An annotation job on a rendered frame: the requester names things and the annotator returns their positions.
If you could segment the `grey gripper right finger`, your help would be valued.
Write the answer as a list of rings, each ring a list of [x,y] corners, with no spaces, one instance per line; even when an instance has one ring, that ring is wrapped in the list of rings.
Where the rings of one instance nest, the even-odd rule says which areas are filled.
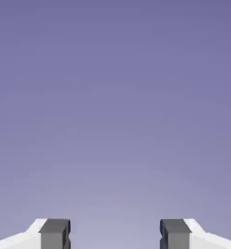
[[[161,219],[160,249],[231,249],[231,240],[206,232],[193,218]]]

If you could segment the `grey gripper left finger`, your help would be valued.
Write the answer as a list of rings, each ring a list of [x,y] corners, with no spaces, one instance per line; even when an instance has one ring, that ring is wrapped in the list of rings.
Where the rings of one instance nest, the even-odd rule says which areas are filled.
[[[21,233],[0,240],[0,249],[71,249],[71,221],[37,218]]]

